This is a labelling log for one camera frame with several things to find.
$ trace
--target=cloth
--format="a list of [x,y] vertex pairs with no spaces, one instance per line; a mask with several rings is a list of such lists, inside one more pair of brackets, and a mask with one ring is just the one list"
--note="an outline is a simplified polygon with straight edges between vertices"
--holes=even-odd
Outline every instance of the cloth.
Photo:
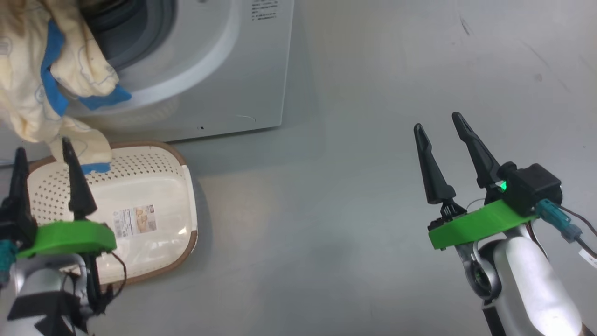
[[0,0],[0,117],[21,138],[46,142],[63,161],[68,136],[84,170],[109,170],[107,139],[64,115],[60,86],[96,109],[130,99],[118,81],[77,0]]

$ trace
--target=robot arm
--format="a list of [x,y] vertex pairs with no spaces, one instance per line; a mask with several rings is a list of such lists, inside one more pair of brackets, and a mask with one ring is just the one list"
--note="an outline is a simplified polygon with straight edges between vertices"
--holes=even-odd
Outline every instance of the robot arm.
[[[499,165],[460,113],[452,119],[475,165],[477,184],[487,191],[485,207],[467,213],[454,201],[456,192],[446,183],[427,134],[416,125],[427,202],[442,204],[442,216],[428,226],[433,247],[455,247],[469,285],[483,300],[493,336],[593,335],[531,235],[532,222],[541,217],[569,242],[581,242],[580,229],[558,208],[561,181],[538,164],[526,169]],[[498,233],[506,239],[479,247],[479,241]]]
[[[17,296],[0,335],[87,335],[88,319],[104,313],[124,287],[123,282],[116,293],[111,285],[101,290],[96,258],[115,250],[116,239],[105,224],[86,219],[97,206],[66,138],[63,151],[69,165],[69,209],[74,221],[39,228],[29,212],[25,153],[17,151],[11,191],[0,209],[0,241],[8,246],[0,257],[15,264]],[[10,263],[3,266],[4,271],[10,269]],[[78,272],[65,272],[69,267]]]

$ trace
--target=blue connector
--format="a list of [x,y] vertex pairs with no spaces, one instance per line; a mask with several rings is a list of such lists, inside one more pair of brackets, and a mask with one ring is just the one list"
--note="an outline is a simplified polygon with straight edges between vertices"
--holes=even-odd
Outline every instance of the blue connector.
[[574,243],[580,238],[583,233],[582,230],[571,223],[570,217],[566,215],[557,205],[553,204],[548,199],[541,200],[535,207],[535,213],[542,220],[553,225],[560,233],[562,237],[568,243]]
[[10,267],[17,259],[17,247],[10,240],[0,240],[0,288],[10,282]]

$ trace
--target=yellow fabric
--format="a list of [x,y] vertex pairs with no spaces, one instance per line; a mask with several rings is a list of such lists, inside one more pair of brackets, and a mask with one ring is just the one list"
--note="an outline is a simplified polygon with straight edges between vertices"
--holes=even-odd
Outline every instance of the yellow fabric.
[[24,140],[46,142],[63,161],[61,136],[71,138],[81,164],[106,163],[112,152],[97,130],[70,117],[61,118],[48,103],[40,68],[48,22],[64,35],[51,73],[69,92],[107,96],[118,76],[103,57],[76,0],[0,0],[0,117]]

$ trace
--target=white appliance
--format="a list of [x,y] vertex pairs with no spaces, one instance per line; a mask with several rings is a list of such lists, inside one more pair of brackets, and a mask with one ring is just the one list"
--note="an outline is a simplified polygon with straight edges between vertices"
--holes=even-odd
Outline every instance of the white appliance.
[[[67,114],[110,141],[171,141],[279,126],[294,0],[119,0],[85,13],[108,62],[133,96]],[[0,127],[0,163],[24,146]]]

